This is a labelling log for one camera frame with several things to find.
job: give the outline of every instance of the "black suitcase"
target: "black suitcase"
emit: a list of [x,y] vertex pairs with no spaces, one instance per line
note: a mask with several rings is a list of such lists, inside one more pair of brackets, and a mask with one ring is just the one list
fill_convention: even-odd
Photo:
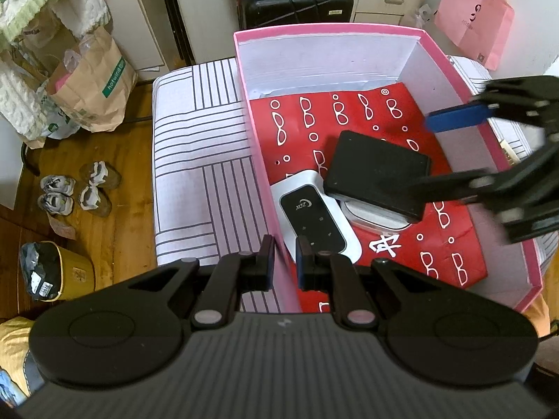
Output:
[[349,22],[353,0],[237,0],[241,30],[295,23]]

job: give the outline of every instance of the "black chair leg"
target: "black chair leg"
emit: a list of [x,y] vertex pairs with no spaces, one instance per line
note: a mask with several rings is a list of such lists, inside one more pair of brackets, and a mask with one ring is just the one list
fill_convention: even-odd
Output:
[[33,173],[34,176],[41,176],[41,171],[35,165],[31,164],[27,159],[27,145],[21,145],[21,161],[23,162],[23,166]]

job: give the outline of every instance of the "yellow trash bin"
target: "yellow trash bin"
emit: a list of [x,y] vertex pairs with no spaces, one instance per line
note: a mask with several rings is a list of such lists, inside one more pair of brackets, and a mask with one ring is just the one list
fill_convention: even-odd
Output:
[[59,247],[52,241],[43,241],[55,246],[60,256],[60,292],[54,299],[44,299],[44,302],[59,299],[74,299],[95,290],[95,274],[91,262],[77,253]]

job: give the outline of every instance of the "brown paper bag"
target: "brown paper bag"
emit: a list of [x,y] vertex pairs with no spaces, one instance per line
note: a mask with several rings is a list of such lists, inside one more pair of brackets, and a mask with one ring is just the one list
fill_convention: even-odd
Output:
[[63,111],[91,132],[114,131],[124,119],[126,101],[138,75],[122,56],[103,27],[74,72],[56,92],[55,83],[66,75],[63,63],[52,73],[46,87]]

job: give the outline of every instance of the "red paper bag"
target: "red paper bag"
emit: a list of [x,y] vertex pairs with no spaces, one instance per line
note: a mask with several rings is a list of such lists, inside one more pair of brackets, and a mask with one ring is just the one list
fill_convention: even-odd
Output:
[[[370,91],[295,94],[251,101],[270,185],[301,170],[326,176],[343,130],[381,138],[431,158],[431,174],[452,172],[434,134],[403,83]],[[363,159],[363,168],[382,159]],[[387,257],[451,285],[467,288],[487,276],[484,257],[465,205],[429,203],[423,221],[398,235],[354,227],[362,245],[359,264]],[[296,269],[292,263],[293,281]],[[325,312],[328,297],[299,291],[304,312]]]

